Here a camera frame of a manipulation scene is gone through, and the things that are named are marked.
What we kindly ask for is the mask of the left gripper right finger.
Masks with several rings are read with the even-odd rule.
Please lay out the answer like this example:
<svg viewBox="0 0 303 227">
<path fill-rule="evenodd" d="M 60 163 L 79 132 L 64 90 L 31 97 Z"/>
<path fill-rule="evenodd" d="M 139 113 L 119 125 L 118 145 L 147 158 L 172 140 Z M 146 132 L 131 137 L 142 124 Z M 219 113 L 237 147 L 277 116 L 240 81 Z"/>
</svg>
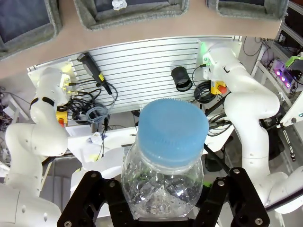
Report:
<svg viewBox="0 0 303 227">
<path fill-rule="evenodd" d="M 226 177 L 217 177 L 209 186 L 203 186 L 196 204 L 200 208 L 192 227 L 214 227 L 222 207 L 228 203 L 233 219 L 231 227 L 268 227 L 269 216 L 244 168 L 229 170 Z"/>
</svg>

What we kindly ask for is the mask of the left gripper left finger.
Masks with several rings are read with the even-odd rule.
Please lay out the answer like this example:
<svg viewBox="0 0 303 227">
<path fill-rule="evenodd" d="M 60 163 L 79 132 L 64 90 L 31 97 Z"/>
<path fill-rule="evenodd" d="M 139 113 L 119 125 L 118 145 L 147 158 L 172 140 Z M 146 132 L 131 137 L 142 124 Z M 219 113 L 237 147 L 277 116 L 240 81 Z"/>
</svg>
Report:
<svg viewBox="0 0 303 227">
<path fill-rule="evenodd" d="M 58 227 L 94 227 L 100 209 L 108 205 L 113 226 L 141 227 L 133 218 L 122 186 L 114 178 L 105 179 L 98 171 L 89 171 L 81 179 L 58 222 Z"/>
</svg>

